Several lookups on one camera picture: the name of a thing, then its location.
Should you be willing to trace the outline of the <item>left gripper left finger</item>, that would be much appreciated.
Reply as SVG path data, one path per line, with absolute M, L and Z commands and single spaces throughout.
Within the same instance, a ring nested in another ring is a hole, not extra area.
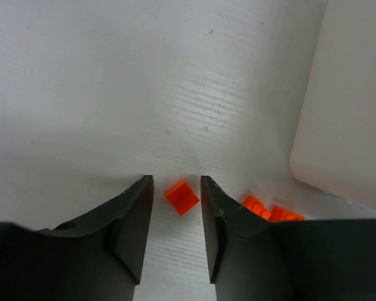
M 54 229 L 0 222 L 0 300 L 132 300 L 153 198 L 145 175 Z

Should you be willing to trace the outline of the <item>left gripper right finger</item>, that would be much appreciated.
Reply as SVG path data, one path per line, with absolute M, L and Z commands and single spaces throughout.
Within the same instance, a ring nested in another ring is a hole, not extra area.
M 272 223 L 201 177 L 218 300 L 376 300 L 376 219 Z

